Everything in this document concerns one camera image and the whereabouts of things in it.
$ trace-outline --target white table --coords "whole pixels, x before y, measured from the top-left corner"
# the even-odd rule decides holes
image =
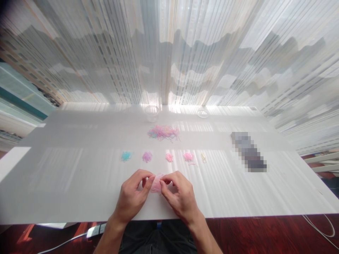
[[[249,107],[162,106],[156,124],[180,129],[180,141],[158,141],[140,105],[64,103],[0,160],[0,224],[105,221],[121,184],[138,168],[181,171],[205,217],[338,213],[339,201],[261,113]],[[231,132],[250,132],[266,173],[249,173]],[[121,161],[123,151],[132,159]],[[145,151],[154,155],[142,161]],[[170,152],[174,161],[165,155]],[[188,165],[183,153],[195,154]],[[203,163],[201,152],[207,158]],[[175,214],[150,193],[135,219]]]

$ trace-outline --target person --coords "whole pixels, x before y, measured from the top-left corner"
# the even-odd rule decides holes
[[[94,254],[106,253],[222,253],[195,200],[193,186],[179,171],[160,179],[161,193],[180,220],[131,221],[141,210],[155,175],[139,169],[121,186],[117,206],[107,221]],[[142,181],[143,189],[137,188]],[[177,192],[167,185],[173,183]]]

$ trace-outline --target person's left hand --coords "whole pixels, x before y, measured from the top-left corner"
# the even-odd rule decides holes
[[[121,186],[120,196],[113,217],[127,225],[141,210],[152,187],[155,175],[143,169],[138,169]],[[137,188],[142,181],[142,191]]]

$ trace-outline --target electrical cable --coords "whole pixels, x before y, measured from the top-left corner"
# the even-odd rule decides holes
[[[43,252],[39,252],[38,254],[43,254],[43,253],[46,253],[46,252],[50,252],[50,251],[52,251],[52,250],[55,250],[55,249],[59,248],[60,246],[64,245],[65,243],[68,243],[68,242],[70,242],[70,241],[73,241],[74,239],[79,238],[79,237],[84,236],[84,235],[87,235],[87,233],[83,233],[83,234],[81,234],[81,235],[75,236],[75,237],[73,237],[72,239],[69,239],[68,241],[66,241],[66,242],[64,242],[64,243],[62,243],[62,244],[60,244],[59,246],[54,247],[53,249],[45,250],[45,251],[43,251]]]
[[[335,230],[334,227],[332,225],[332,222],[328,219],[328,217],[326,215],[324,215],[326,217],[326,219],[328,220],[328,222],[331,224],[332,227],[332,231],[333,234],[332,235],[325,235],[323,232],[321,232],[319,229],[317,229],[317,227],[312,223],[312,221],[309,219],[309,217],[307,217],[307,215],[303,215],[304,219],[307,221],[308,224],[310,224],[316,231],[318,231],[323,237],[325,237],[325,239],[327,241],[329,241],[335,248],[337,248],[339,250],[339,248],[333,243],[331,242],[327,237],[333,237],[335,236]]]

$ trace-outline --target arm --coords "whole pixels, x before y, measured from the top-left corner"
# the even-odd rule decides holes
[[[139,169],[121,186],[115,211],[107,221],[94,254],[118,253],[127,223],[131,221],[144,205],[155,175]],[[137,188],[142,181],[142,191]]]
[[[167,188],[170,182],[178,188],[177,193],[172,193]],[[179,171],[165,175],[161,178],[160,184],[161,193],[191,231],[198,253],[222,253],[208,228],[204,215],[198,208],[193,186],[184,175]]]

